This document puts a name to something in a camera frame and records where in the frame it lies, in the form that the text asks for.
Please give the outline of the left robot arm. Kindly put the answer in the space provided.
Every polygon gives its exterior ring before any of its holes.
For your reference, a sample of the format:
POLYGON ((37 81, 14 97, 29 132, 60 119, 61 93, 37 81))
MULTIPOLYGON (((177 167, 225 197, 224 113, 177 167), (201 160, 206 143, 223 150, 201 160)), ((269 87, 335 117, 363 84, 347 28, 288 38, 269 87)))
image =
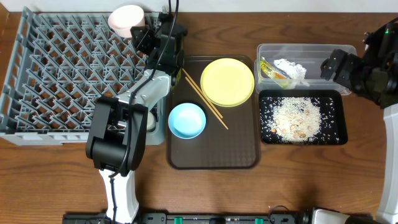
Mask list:
POLYGON ((178 83, 184 64, 183 39, 188 30, 177 13, 161 13, 158 31, 131 28, 133 46, 149 55, 142 77, 128 91, 98 98, 86 142, 105 183, 105 223, 132 223, 139 209, 134 172, 144 155, 150 110, 178 83))

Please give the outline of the green snack bar wrapper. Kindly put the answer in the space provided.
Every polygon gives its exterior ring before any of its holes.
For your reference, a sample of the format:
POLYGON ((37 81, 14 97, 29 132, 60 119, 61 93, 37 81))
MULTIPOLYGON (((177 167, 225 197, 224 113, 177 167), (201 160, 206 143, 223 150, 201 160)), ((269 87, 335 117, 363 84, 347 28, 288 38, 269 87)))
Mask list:
POLYGON ((271 65, 264 57, 260 59, 260 74, 273 80, 282 89, 288 89, 290 85, 290 77, 282 70, 271 65))

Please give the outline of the white tissue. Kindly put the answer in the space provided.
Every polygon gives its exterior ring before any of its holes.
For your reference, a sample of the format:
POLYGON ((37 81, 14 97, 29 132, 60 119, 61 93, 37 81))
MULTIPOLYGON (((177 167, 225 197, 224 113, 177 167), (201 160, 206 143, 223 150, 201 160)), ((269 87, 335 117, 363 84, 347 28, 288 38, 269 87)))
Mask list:
POLYGON ((274 60, 274 65, 280 71, 283 71, 287 76, 290 77, 286 88, 293 89, 296 85, 304 85, 307 87, 310 86, 309 83, 305 81, 305 74, 307 72, 307 69, 304 68, 301 64, 296 64, 295 62, 290 62, 282 58, 274 60))

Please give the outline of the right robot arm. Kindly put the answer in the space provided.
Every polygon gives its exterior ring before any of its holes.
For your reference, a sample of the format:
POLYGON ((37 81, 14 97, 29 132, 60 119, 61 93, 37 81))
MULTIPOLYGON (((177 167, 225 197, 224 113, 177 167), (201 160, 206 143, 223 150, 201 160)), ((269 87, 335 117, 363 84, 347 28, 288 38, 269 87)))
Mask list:
POLYGON ((397 223, 397 19, 363 39, 362 57, 340 49, 320 65, 321 77, 373 101, 384 110, 387 149, 384 185, 376 223, 397 223))

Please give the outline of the rice food waste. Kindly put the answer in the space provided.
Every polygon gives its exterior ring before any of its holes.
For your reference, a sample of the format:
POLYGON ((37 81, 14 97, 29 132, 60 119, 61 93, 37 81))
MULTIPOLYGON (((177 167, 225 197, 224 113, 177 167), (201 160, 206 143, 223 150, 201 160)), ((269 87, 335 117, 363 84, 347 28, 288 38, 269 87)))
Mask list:
POLYGON ((268 144, 338 144, 335 102, 327 97, 263 97, 261 137, 268 144))

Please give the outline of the white cup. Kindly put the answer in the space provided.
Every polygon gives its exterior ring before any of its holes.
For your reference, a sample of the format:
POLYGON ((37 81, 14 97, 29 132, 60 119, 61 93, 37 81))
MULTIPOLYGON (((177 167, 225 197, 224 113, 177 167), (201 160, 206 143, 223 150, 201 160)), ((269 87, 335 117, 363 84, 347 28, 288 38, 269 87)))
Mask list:
POLYGON ((151 113, 148 112, 147 115, 147 132, 152 132, 156 127, 156 117, 151 113))

